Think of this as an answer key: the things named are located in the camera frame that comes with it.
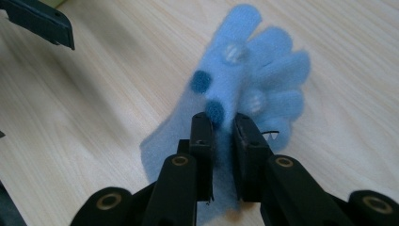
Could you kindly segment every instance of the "glove finger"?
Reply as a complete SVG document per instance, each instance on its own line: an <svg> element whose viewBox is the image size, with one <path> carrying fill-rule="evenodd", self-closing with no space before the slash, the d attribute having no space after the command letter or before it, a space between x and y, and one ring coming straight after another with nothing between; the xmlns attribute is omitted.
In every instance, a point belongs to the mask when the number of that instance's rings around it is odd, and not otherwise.
<svg viewBox="0 0 399 226"><path fill-rule="evenodd" d="M305 82L310 70L308 53L298 51L260 68L251 81L266 90L295 89Z"/></svg>
<svg viewBox="0 0 399 226"><path fill-rule="evenodd" d="M291 53L293 41L285 30L270 26L251 39L247 46L250 52L249 63L256 69Z"/></svg>
<svg viewBox="0 0 399 226"><path fill-rule="evenodd" d="M260 120L282 117L294 121L303 112L303 102L303 95L298 89L282 92L248 89L241 97L238 111Z"/></svg>
<svg viewBox="0 0 399 226"><path fill-rule="evenodd" d="M242 4L234 7L215 32L210 48L226 41L246 41L261 20L261 14L251 5Z"/></svg>

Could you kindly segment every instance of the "light wood surface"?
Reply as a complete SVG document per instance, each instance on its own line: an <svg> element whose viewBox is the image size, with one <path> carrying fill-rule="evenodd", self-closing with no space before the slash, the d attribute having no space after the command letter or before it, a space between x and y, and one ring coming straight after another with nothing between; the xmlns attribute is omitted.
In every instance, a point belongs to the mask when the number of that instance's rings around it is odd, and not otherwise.
<svg viewBox="0 0 399 226"><path fill-rule="evenodd" d="M242 1L68 0L76 51L0 14L0 179L28 225L68 225L106 186L148 182L140 142L171 112L217 25ZM399 202L399 4L250 1L311 55L283 154L328 192ZM210 225L261 225L257 206Z"/></svg>

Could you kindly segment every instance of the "black plastic part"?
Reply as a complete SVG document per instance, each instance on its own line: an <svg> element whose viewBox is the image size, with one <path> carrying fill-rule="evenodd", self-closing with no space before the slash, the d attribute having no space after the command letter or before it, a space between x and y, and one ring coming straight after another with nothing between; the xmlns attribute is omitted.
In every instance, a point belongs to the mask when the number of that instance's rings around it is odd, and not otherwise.
<svg viewBox="0 0 399 226"><path fill-rule="evenodd" d="M264 167L273 155L252 119L237 114L233 124L233 174L238 198L245 202L261 202Z"/></svg>
<svg viewBox="0 0 399 226"><path fill-rule="evenodd" d="M129 212L126 216L126 225L141 225L154 188L155 183L152 183L132 196Z"/></svg>
<svg viewBox="0 0 399 226"><path fill-rule="evenodd" d="M0 226L25 226L23 217L0 182Z"/></svg>
<svg viewBox="0 0 399 226"><path fill-rule="evenodd" d="M147 206L143 226L196 225L197 163L189 154L168 157Z"/></svg>
<svg viewBox="0 0 399 226"><path fill-rule="evenodd" d="M266 174L268 184L290 225L354 225L292 157L271 156L267 161Z"/></svg>
<svg viewBox="0 0 399 226"><path fill-rule="evenodd" d="M180 139L179 144L177 146L177 153L190 153L190 140L189 139Z"/></svg>
<svg viewBox="0 0 399 226"><path fill-rule="evenodd" d="M355 191L348 206L352 218L363 226L399 225L399 205L391 198L371 190Z"/></svg>
<svg viewBox="0 0 399 226"><path fill-rule="evenodd" d="M209 202L213 196L213 163L215 141L212 123L204 112L191 121L189 153L197 160L198 201Z"/></svg>
<svg viewBox="0 0 399 226"><path fill-rule="evenodd" d="M261 202L261 215L264 225L288 226L290 225L279 206L279 202L273 194L270 186L263 189Z"/></svg>
<svg viewBox="0 0 399 226"><path fill-rule="evenodd" d="M0 0L11 22L24 27L53 44L74 50L72 26L60 11L37 0Z"/></svg>
<svg viewBox="0 0 399 226"><path fill-rule="evenodd" d="M102 189L88 199L73 219L71 226L126 225L132 195L118 187Z"/></svg>

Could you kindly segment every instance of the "light blue glove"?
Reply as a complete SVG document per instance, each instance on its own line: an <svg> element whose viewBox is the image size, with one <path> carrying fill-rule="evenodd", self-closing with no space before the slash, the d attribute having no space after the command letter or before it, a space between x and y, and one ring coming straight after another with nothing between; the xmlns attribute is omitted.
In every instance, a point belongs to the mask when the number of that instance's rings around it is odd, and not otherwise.
<svg viewBox="0 0 399 226"><path fill-rule="evenodd" d="M247 40L261 16L239 5L216 31L175 110L140 145L142 162L155 181L162 164L190 136L191 117L205 111L215 126L215 201L200 202L198 224L238 209L231 169L231 123L238 112L250 116L269 136L272 150L286 146L291 122L302 112L299 86L310 71L306 52L292 52L289 35L270 27Z"/></svg>

